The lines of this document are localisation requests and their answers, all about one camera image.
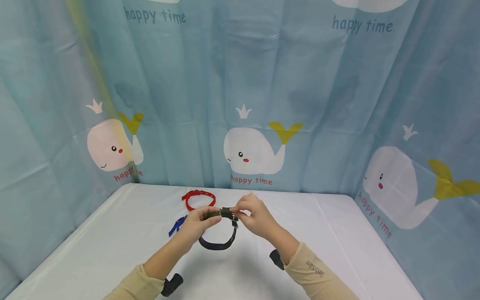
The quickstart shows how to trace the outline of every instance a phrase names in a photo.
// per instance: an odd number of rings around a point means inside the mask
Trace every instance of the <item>person's left hand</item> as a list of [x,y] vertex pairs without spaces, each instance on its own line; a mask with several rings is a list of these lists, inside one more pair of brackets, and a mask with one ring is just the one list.
[[192,210],[183,222],[180,230],[174,236],[174,239],[181,242],[186,248],[185,251],[188,252],[193,244],[195,244],[195,242],[202,236],[205,230],[218,224],[222,220],[221,216],[215,216],[205,220],[205,217],[209,213],[218,211],[220,211],[220,208],[213,206],[204,206]]

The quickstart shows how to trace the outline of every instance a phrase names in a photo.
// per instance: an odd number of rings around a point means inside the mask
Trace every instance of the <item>whale crown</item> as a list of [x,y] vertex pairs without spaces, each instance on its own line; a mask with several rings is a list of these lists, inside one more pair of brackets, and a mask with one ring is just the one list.
[[85,106],[93,110],[96,114],[101,114],[103,112],[102,104],[103,102],[97,103],[95,99],[93,99],[92,105],[85,105]]
[[245,109],[245,104],[243,105],[243,107],[241,109],[240,108],[235,108],[235,109],[239,112],[240,119],[248,118],[248,114],[252,111],[251,109],[246,110]]
[[418,132],[412,131],[413,130],[413,124],[410,127],[407,127],[406,125],[403,125],[403,129],[405,130],[405,134],[403,135],[403,139],[405,141],[408,141],[409,138],[417,134]]

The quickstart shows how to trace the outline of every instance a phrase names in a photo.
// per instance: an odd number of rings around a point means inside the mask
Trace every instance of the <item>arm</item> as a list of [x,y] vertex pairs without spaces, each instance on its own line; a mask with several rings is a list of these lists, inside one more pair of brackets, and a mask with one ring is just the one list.
[[288,275],[312,300],[358,300],[358,297],[304,243],[280,226],[267,239],[280,253]]
[[[250,216],[242,212],[247,210]],[[358,300],[357,296],[304,243],[300,243],[272,217],[253,194],[230,209],[252,233],[269,241],[280,253],[286,272],[311,300]]]
[[136,266],[104,300],[155,300],[180,258],[205,230],[220,222],[220,216],[205,220],[206,215],[218,210],[207,206],[191,211],[180,231],[144,264]]

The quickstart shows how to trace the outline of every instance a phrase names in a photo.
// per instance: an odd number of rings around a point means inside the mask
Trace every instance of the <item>hand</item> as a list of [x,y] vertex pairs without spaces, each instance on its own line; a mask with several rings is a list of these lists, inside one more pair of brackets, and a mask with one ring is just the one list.
[[173,237],[174,240],[181,242],[185,247],[185,253],[195,244],[195,242],[202,236],[205,230],[209,229],[221,220],[221,216],[215,216],[204,220],[209,213],[218,212],[220,209],[213,206],[204,206],[192,210],[183,225],[180,227],[178,233]]
[[[250,216],[242,210],[249,211]],[[279,227],[264,202],[253,193],[243,196],[230,211],[240,219],[248,230],[266,240],[269,240],[274,229]]]

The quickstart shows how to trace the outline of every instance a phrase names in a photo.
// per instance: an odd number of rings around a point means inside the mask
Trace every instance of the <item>blue strap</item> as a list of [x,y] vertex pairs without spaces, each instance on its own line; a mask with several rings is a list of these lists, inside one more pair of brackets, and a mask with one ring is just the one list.
[[171,237],[175,231],[178,232],[180,230],[180,226],[182,226],[183,222],[185,222],[185,219],[187,218],[187,216],[188,215],[183,216],[175,222],[170,232],[168,232],[169,237]]

